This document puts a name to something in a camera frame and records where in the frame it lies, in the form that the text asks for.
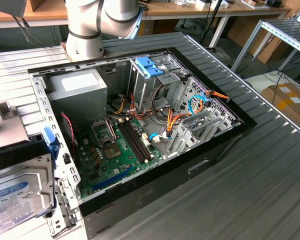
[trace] hard drive label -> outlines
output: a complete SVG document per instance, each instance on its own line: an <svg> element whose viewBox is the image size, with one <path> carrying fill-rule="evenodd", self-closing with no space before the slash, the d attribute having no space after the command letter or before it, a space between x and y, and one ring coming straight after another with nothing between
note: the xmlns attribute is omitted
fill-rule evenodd
<svg viewBox="0 0 300 240"><path fill-rule="evenodd" d="M26 181L0 190L0 233L30 219L34 204Z"/></svg>

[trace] motherboard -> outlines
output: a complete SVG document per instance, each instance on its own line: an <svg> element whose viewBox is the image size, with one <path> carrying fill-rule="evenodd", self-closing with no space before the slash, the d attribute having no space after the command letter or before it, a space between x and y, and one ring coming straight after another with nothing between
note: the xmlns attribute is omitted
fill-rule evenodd
<svg viewBox="0 0 300 240"><path fill-rule="evenodd" d="M145 134L135 118L114 124L109 120L95 122L79 134L75 162L81 176L81 197L86 198L162 160Z"/></svg>

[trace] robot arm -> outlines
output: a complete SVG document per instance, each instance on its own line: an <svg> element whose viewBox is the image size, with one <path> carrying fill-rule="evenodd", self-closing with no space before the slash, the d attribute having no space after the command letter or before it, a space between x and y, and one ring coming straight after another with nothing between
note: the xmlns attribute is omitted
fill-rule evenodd
<svg viewBox="0 0 300 240"><path fill-rule="evenodd" d="M134 39L144 11L138 0L67 0L65 6L69 27L66 51L73 61L103 56L100 33Z"/></svg>

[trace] sticker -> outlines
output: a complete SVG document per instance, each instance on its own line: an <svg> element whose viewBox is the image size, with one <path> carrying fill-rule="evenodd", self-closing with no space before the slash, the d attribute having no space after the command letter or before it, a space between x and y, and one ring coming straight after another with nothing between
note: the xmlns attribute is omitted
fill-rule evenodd
<svg viewBox="0 0 300 240"><path fill-rule="evenodd" d="M67 77L62 79L61 83L67 92L99 84L92 73Z"/></svg>
<svg viewBox="0 0 300 240"><path fill-rule="evenodd" d="M289 88L287 88L286 86L282 86L282 87L279 87L280 89L281 89L281 91L282 92L284 92L284 93L291 93L291 91L290 91L290 89Z"/></svg>
<svg viewBox="0 0 300 240"><path fill-rule="evenodd" d="M34 204L28 182L0 190L0 233L33 216Z"/></svg>
<svg viewBox="0 0 300 240"><path fill-rule="evenodd" d="M300 98L298 98L298 97L290 97L290 99L291 99L295 104L300 104Z"/></svg>

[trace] wooden table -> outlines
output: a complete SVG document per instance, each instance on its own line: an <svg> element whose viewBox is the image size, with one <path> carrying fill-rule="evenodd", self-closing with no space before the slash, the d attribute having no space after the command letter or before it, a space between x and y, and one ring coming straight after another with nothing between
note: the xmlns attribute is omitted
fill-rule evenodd
<svg viewBox="0 0 300 240"><path fill-rule="evenodd" d="M209 47L215 47L222 31L224 30L230 17L235 16L262 16L262 15L278 15L278 19L282 19L290 8L284 7L281 9L271 7L270 9L255 10L240 0L229 5L229 8L220 8L217 17L221 17L221 21L215 31ZM208 9L198 9L195 4L190 6L178 6L173 2L151 2L147 4L147 21L163 20L163 19L184 19L184 18L205 18L208 14ZM67 25L67 10L62 0L45 0L35 12L26 11L24 18L30 26L52 26L52 25ZM17 24L13 18L5 13L0 12L0 28L14 28Z"/></svg>

